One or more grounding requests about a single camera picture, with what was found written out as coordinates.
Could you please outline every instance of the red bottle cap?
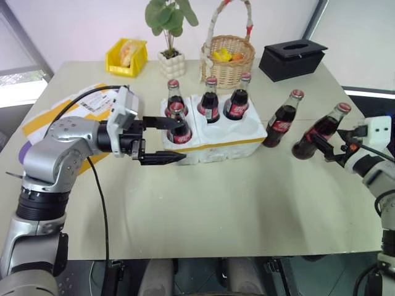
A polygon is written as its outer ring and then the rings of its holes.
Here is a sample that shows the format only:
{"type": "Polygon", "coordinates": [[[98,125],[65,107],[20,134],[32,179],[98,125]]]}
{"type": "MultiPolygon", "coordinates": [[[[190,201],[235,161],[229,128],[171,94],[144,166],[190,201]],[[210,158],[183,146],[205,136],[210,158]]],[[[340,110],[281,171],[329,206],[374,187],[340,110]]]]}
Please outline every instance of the red bottle cap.
{"type": "Polygon", "coordinates": [[[184,109],[184,105],[179,102],[174,102],[169,107],[170,111],[181,112],[184,109]]]}
{"type": "Polygon", "coordinates": [[[176,87],[179,85],[180,85],[180,83],[178,82],[177,79],[171,79],[167,82],[167,86],[176,87]]]}
{"type": "Polygon", "coordinates": [[[300,89],[294,89],[291,94],[298,98],[298,99],[302,99],[304,97],[304,92],[302,92],[300,89]]]}
{"type": "Polygon", "coordinates": [[[347,103],[339,103],[336,107],[344,113],[349,113],[351,111],[351,106],[347,103]]]}
{"type": "Polygon", "coordinates": [[[210,77],[208,77],[208,78],[206,79],[206,82],[207,82],[207,83],[210,83],[210,84],[217,84],[217,77],[215,77],[215,76],[210,76],[210,77]]]}
{"type": "Polygon", "coordinates": [[[241,74],[241,79],[250,80],[251,79],[251,73],[246,72],[246,73],[241,74]]]}

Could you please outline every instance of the soda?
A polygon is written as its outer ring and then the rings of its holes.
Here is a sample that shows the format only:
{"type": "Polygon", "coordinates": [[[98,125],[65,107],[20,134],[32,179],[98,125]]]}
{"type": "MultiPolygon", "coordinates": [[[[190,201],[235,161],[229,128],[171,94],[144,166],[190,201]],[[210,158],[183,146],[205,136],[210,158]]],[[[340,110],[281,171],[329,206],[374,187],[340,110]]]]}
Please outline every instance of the soda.
{"type": "Polygon", "coordinates": [[[338,129],[341,120],[351,111],[347,103],[339,103],[331,113],[319,119],[303,135],[302,139],[292,147],[292,154],[298,159],[309,159],[314,155],[317,147],[311,139],[312,134],[320,134],[329,140],[338,129]]]}
{"type": "Polygon", "coordinates": [[[276,147],[280,143],[282,137],[290,129],[292,121],[295,119],[297,106],[303,97],[304,93],[301,90],[294,89],[291,91],[288,99],[276,111],[267,125],[267,137],[262,142],[264,146],[276,147]]]}
{"type": "Polygon", "coordinates": [[[177,79],[171,79],[167,82],[168,88],[168,99],[167,99],[167,108],[165,109],[166,117],[170,117],[170,105],[172,103],[181,103],[184,108],[184,115],[187,116],[188,108],[184,104],[183,97],[180,92],[180,83],[177,79]]]}
{"type": "Polygon", "coordinates": [[[230,99],[223,106],[223,114],[230,120],[240,120],[248,109],[248,84],[251,81],[250,73],[243,73],[240,78],[239,86],[233,92],[230,99]]]}
{"type": "Polygon", "coordinates": [[[197,111],[205,116],[207,123],[214,123],[220,119],[216,77],[212,76],[206,79],[206,91],[197,105],[197,111]]]}
{"type": "Polygon", "coordinates": [[[185,144],[192,138],[192,131],[184,115],[184,107],[180,102],[170,105],[170,117],[182,122],[182,125],[167,131],[167,138],[174,144],[185,144]]]}

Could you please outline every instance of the green leaf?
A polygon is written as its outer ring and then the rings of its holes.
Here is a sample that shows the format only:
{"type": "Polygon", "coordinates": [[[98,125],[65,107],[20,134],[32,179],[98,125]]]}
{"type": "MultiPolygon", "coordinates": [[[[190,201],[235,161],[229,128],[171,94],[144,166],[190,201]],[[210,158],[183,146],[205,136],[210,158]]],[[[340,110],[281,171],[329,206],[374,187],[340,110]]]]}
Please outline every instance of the green leaf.
{"type": "Polygon", "coordinates": [[[176,2],[173,2],[173,3],[170,3],[170,4],[168,5],[168,7],[171,8],[171,9],[174,9],[174,8],[175,8],[175,5],[176,5],[176,2]]]}
{"type": "Polygon", "coordinates": [[[146,7],[146,23],[151,28],[164,25],[172,14],[172,9],[164,4],[164,0],[151,0],[146,7]]]}
{"type": "Polygon", "coordinates": [[[196,17],[196,14],[193,12],[191,5],[189,4],[188,0],[175,0],[177,2],[178,6],[180,6],[180,9],[182,10],[186,20],[188,23],[195,27],[199,24],[198,18],[196,17]]]}
{"type": "Polygon", "coordinates": [[[176,28],[168,31],[170,34],[172,34],[174,37],[180,37],[181,34],[183,33],[183,28],[176,28]]]}
{"type": "Polygon", "coordinates": [[[184,15],[182,11],[180,9],[175,9],[168,22],[163,25],[163,29],[172,30],[172,29],[181,28],[183,26],[183,21],[184,21],[184,15]]]}
{"type": "Polygon", "coordinates": [[[152,30],[152,34],[154,34],[155,36],[159,36],[163,31],[162,28],[151,28],[151,30],[152,30]]]}

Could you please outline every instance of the white foam box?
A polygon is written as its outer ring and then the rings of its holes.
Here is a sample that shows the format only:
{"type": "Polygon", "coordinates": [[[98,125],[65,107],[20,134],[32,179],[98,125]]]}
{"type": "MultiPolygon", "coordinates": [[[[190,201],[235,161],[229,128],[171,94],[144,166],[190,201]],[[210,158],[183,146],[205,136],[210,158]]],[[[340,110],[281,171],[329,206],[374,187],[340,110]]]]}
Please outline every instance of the white foam box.
{"type": "Polygon", "coordinates": [[[248,99],[249,107],[241,120],[230,120],[223,114],[223,107],[231,94],[218,97],[220,119],[207,123],[206,118],[198,112],[201,96],[191,97],[197,133],[201,142],[200,162],[221,162],[226,159],[248,157],[267,137],[254,104],[248,99]]]}
{"type": "MultiPolygon", "coordinates": [[[[188,125],[192,131],[191,139],[185,144],[174,144],[167,138],[167,131],[163,130],[162,131],[162,142],[163,142],[165,150],[172,150],[175,152],[186,154],[186,157],[183,160],[180,160],[179,162],[177,162],[177,164],[179,164],[179,165],[195,165],[199,162],[199,157],[200,157],[200,150],[199,149],[201,147],[201,143],[199,140],[198,131],[196,129],[195,119],[194,119],[194,115],[193,115],[193,111],[192,111],[193,107],[191,104],[191,98],[190,97],[184,98],[184,104],[188,108],[188,114],[186,115],[186,122],[188,123],[188,125]]],[[[164,99],[160,103],[160,115],[161,116],[166,116],[165,115],[166,108],[167,108],[167,99],[164,99]]]]}
{"type": "MultiPolygon", "coordinates": [[[[207,123],[206,118],[198,112],[201,96],[193,95],[184,99],[188,107],[186,121],[192,130],[192,138],[185,144],[174,144],[167,139],[166,131],[162,133],[165,150],[186,154],[179,165],[193,165],[198,162],[221,162],[226,159],[248,157],[261,145],[267,137],[266,130],[260,121],[254,104],[249,99],[249,107],[241,120],[230,120],[223,114],[225,101],[231,94],[219,96],[218,111],[220,119],[215,123],[207,123]]],[[[164,116],[167,100],[160,105],[164,116]]]]}

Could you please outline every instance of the basket handle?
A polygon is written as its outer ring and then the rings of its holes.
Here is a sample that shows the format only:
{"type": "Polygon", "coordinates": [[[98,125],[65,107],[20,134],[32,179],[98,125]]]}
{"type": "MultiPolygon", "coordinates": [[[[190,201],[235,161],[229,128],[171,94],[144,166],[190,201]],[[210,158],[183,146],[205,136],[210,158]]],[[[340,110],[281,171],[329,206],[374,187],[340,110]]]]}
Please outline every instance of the basket handle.
{"type": "MultiPolygon", "coordinates": [[[[215,26],[215,23],[217,22],[218,14],[221,13],[221,11],[224,9],[224,7],[229,2],[232,2],[232,1],[233,0],[223,0],[221,2],[221,4],[219,5],[219,7],[217,8],[217,10],[214,11],[214,14],[213,14],[213,16],[211,18],[211,22],[210,22],[209,33],[207,34],[207,40],[206,40],[206,43],[204,44],[204,57],[208,57],[209,53],[210,53],[211,42],[212,42],[212,38],[214,35],[214,26],[215,26]]],[[[246,5],[246,8],[247,8],[248,20],[247,20],[247,33],[246,33],[245,39],[247,41],[249,41],[249,37],[251,35],[251,30],[253,27],[252,18],[251,18],[251,3],[249,2],[249,0],[241,0],[241,1],[244,2],[244,4],[246,5]]]]}

